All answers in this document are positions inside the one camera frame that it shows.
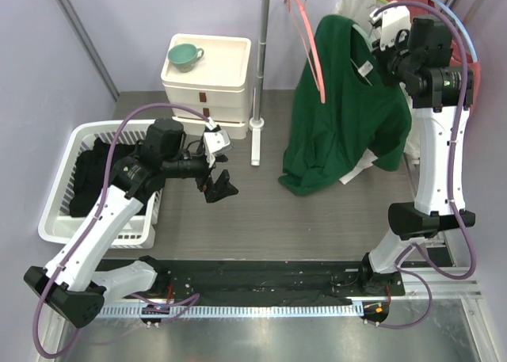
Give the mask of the mint green hanger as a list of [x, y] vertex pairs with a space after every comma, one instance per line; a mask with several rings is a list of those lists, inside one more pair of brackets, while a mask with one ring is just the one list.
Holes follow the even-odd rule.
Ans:
[[360, 25], [354, 23], [352, 25], [350, 38], [350, 61], [357, 77], [361, 78], [364, 83], [369, 86], [373, 86], [369, 75], [375, 69], [375, 60], [373, 59], [372, 50], [370, 36]]

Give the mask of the green t-shirt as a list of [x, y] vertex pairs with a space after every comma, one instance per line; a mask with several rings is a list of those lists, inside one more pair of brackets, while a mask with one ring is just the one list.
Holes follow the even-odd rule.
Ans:
[[350, 173], [365, 151], [374, 165], [399, 168], [411, 115], [399, 86], [387, 87], [352, 20], [325, 16], [314, 41], [324, 94], [311, 69], [303, 68], [294, 92], [288, 146], [279, 183], [296, 196], [326, 189]]

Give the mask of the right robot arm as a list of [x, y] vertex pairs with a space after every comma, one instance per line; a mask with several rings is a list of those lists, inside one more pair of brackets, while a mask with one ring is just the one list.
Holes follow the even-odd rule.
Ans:
[[414, 201], [389, 207], [389, 230], [367, 253], [357, 283], [367, 295], [382, 295], [400, 282], [397, 268], [415, 247], [441, 231], [472, 227], [461, 191], [463, 136], [474, 77], [466, 63], [451, 64], [456, 27], [445, 17], [373, 20], [380, 28], [373, 53], [385, 82], [403, 83], [420, 125], [420, 172]]

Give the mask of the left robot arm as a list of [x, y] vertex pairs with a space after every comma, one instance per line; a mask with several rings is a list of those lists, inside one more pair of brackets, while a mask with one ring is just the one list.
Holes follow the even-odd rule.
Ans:
[[109, 154], [105, 185], [94, 209], [58, 255], [44, 267], [29, 267], [24, 275], [40, 303], [81, 329], [107, 303], [138, 292], [153, 298], [167, 292], [170, 272], [152, 257], [106, 272], [97, 271], [97, 267], [116, 236], [166, 180], [194, 179], [209, 204], [238, 194], [228, 171], [216, 181], [212, 179], [215, 164], [227, 161], [225, 153], [231, 148], [227, 132], [209, 120], [196, 153], [185, 148], [185, 137], [180, 122], [157, 119], [131, 154], [117, 161]]

